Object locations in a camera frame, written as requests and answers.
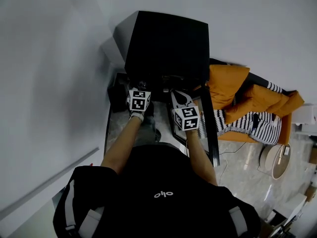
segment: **marble floor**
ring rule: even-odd
[[[171,143],[186,154],[185,147],[171,135],[166,105],[154,102],[154,107],[156,127],[162,134],[161,142]],[[128,119],[127,111],[111,113],[107,149]],[[253,205],[262,218],[296,193],[304,193],[316,167],[308,163],[313,142],[308,136],[295,134],[294,131],[290,139],[290,164],[278,180],[259,171],[263,144],[219,140],[220,165],[215,168],[218,185],[227,187],[234,196]]]

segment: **metal frame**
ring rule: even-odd
[[[208,140],[208,149],[207,155],[214,167],[220,165],[219,161],[219,148],[218,148],[218,138],[217,138],[217,131],[216,131],[216,123],[213,115],[213,107],[212,101],[210,97],[210,92],[206,86],[201,87],[198,89],[199,95],[201,96],[202,105],[205,114],[205,122],[206,122],[206,131],[207,131],[207,140]],[[186,140],[179,135],[176,134],[175,127],[174,127],[174,120],[172,119],[172,101],[171,98],[168,100],[167,106],[167,113],[169,124],[171,128],[171,132],[173,137],[180,142],[182,145],[186,147]]]

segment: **fiducial marker cube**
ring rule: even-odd
[[[131,111],[145,111],[150,104],[151,92],[129,90],[129,108]]]
[[[198,107],[175,109],[175,122],[181,130],[197,129],[199,126]]]

